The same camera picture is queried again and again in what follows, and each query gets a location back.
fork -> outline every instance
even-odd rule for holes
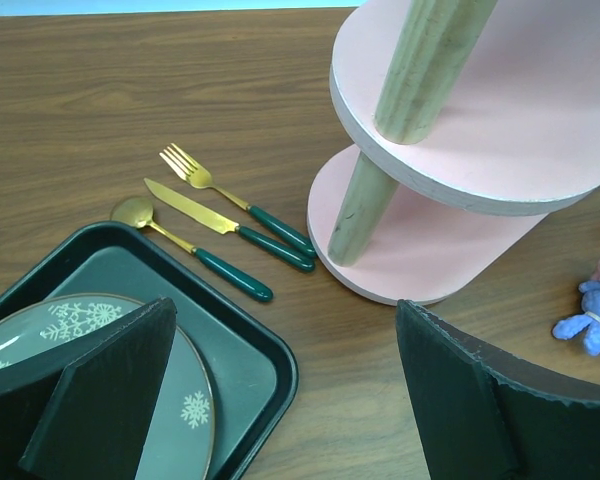
[[[191,155],[186,153],[175,143],[172,143],[171,146],[160,152],[160,157],[167,162],[181,180],[187,182],[193,188],[213,188],[238,207],[249,213],[249,215],[256,219],[263,227],[293,246],[296,250],[310,258],[317,257],[316,250],[309,238],[286,223],[278,220],[273,215],[267,213],[262,208],[257,207],[256,205],[250,205],[224,188],[217,186],[213,182],[213,177],[209,170],[204,168],[200,163],[194,160]]]

green plate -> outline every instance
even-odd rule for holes
[[[96,293],[31,305],[0,321],[0,369],[86,335],[141,305]],[[136,480],[204,479],[214,424],[207,371],[194,345],[177,328]]]

cutlery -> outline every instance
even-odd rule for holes
[[[316,267],[313,259],[305,257],[293,248],[280,243],[273,238],[267,237],[260,232],[256,232],[249,227],[240,225],[210,208],[171,190],[169,187],[149,178],[145,178],[144,183],[156,198],[217,233],[222,235],[228,232],[237,233],[245,240],[304,272],[311,272]]]
[[[232,193],[229,193],[224,188],[217,186],[213,182],[213,177],[209,170],[204,168],[200,163],[194,160],[191,155],[186,153],[175,143],[172,143],[170,147],[167,147],[160,152],[160,156],[167,162],[180,179],[187,182],[193,188],[213,188],[215,191],[231,200],[238,207],[249,213],[267,230],[280,237],[305,256],[309,258],[317,257],[316,250],[307,236],[278,220],[262,208],[250,205]]]
[[[137,229],[144,227],[153,228],[183,250],[196,257],[209,270],[224,278],[255,300],[264,303],[273,299],[273,292],[263,283],[216,257],[207,250],[203,250],[200,247],[196,247],[195,245],[182,240],[158,225],[153,220],[153,204],[151,203],[151,200],[146,197],[130,197],[120,201],[113,207],[113,210],[111,210],[110,219]]]

tray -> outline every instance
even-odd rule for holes
[[[47,298],[82,292],[173,299],[178,325],[203,357],[214,390],[208,478],[242,477],[298,388],[286,343],[141,233],[115,222],[88,225],[52,251],[0,296],[0,320]]]

two-tier stand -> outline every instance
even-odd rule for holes
[[[330,86],[355,145],[316,176],[309,232],[374,301],[457,292],[600,186],[600,0],[369,0]]]

